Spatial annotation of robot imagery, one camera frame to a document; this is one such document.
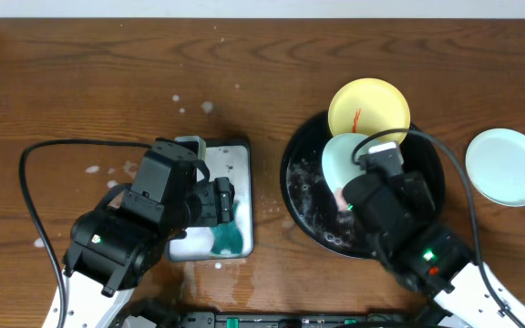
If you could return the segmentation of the light blue plate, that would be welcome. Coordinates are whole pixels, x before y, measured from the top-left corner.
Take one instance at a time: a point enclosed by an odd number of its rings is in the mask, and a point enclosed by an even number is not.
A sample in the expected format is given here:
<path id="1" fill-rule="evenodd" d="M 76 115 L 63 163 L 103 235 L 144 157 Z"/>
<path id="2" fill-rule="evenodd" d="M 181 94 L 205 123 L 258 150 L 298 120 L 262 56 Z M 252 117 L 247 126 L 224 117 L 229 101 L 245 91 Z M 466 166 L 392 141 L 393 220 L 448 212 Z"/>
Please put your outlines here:
<path id="1" fill-rule="evenodd" d="M 364 175 L 361 169 L 352 161 L 355 147 L 367 135 L 358 133 L 344 133 L 331 138 L 325 145 L 322 153 L 322 172 L 329 190 L 335 194 L 351 180 Z"/>

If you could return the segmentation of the green yellow sponge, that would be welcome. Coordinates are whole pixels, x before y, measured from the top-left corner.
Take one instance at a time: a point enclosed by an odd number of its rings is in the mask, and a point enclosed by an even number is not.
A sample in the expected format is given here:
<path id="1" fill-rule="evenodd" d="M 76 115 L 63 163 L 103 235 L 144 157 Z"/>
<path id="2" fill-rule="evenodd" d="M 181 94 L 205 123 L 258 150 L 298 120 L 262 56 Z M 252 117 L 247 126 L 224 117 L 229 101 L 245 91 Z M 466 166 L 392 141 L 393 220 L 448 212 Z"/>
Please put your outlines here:
<path id="1" fill-rule="evenodd" d="M 238 204 L 232 207 L 233 220 L 211 228 L 213 244 L 210 254 L 217 258 L 237 258 L 242 254 L 243 236 L 236 223 Z"/>

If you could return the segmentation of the pale green plate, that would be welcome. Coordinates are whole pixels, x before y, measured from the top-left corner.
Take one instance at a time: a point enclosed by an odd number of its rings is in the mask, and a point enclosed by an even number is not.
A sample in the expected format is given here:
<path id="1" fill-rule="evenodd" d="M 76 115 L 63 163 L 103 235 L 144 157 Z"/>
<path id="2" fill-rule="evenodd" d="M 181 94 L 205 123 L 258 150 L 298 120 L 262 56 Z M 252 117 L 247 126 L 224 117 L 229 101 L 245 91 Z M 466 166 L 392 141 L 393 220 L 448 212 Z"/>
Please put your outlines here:
<path id="1" fill-rule="evenodd" d="M 486 199 L 508 207 L 525 206 L 525 135 L 508 128 L 479 133 L 465 155 L 468 177 Z"/>

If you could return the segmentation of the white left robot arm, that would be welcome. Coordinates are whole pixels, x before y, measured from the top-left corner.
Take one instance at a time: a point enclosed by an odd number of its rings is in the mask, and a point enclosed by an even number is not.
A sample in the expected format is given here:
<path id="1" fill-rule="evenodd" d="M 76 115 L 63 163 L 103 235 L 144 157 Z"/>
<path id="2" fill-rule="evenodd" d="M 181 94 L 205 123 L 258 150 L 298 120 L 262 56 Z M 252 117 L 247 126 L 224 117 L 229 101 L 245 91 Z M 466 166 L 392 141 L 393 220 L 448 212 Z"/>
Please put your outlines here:
<path id="1" fill-rule="evenodd" d="M 64 257 L 63 284 L 44 325 L 64 315 L 66 327 L 109 327 L 122 324 L 118 313 L 129 302 L 144 274 L 161 259 L 173 262 L 237 259 L 252 249 L 252 186 L 232 183 L 234 201 L 225 213 L 229 222 L 202 218 L 168 240 L 127 213 L 111 207 L 117 196 L 133 197 L 128 184 L 113 186 L 98 206 L 81 216 L 71 231 Z"/>

